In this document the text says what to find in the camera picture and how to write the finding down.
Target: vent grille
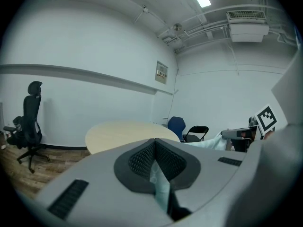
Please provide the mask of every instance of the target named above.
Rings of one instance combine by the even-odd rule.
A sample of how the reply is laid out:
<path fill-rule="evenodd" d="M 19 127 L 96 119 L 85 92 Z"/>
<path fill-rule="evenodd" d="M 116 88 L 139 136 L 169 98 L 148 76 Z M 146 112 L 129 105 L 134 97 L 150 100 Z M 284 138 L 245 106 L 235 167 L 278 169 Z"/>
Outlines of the vent grille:
<path fill-rule="evenodd" d="M 263 11 L 239 10 L 229 11 L 227 14 L 230 19 L 251 18 L 266 20 L 265 13 Z"/>

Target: round table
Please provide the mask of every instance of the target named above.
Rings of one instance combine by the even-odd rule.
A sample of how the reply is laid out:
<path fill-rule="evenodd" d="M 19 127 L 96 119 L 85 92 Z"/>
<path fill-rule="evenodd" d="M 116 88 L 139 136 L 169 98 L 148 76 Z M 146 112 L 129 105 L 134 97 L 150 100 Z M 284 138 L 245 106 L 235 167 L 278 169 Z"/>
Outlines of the round table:
<path fill-rule="evenodd" d="M 144 122 L 105 122 L 92 127 L 85 136 L 85 144 L 91 154 L 116 148 L 132 142 L 151 138 L 179 141 L 171 130 Z"/>

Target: white wall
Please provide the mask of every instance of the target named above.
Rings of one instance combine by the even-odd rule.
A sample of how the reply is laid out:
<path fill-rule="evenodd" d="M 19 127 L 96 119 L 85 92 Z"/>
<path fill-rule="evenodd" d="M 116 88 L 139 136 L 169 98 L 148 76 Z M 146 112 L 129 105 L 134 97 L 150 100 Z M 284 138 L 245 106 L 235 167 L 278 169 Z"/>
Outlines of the white wall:
<path fill-rule="evenodd" d="M 157 61 L 169 68 L 166 85 L 155 81 Z M 5 124 L 23 114 L 28 84 L 39 80 L 43 143 L 60 146 L 84 146 L 89 128 L 104 121 L 162 123 L 177 73 L 174 52 L 153 33 L 117 12 L 79 2 L 39 4 L 19 14 L 3 41 L 0 63 L 27 71 L 1 74 L 0 68 Z M 45 71 L 31 75 L 27 68 L 33 64 Z M 101 73 L 107 82 L 48 76 L 47 65 Z"/>
<path fill-rule="evenodd" d="M 170 117 L 182 117 L 187 125 L 209 127 L 210 139 L 219 131 L 248 126 L 267 103 L 277 114 L 277 129 L 287 122 L 271 88 L 278 82 L 295 48 L 272 40 L 232 43 L 239 64 L 237 74 L 227 41 L 205 44 L 177 57 L 179 74 Z"/>

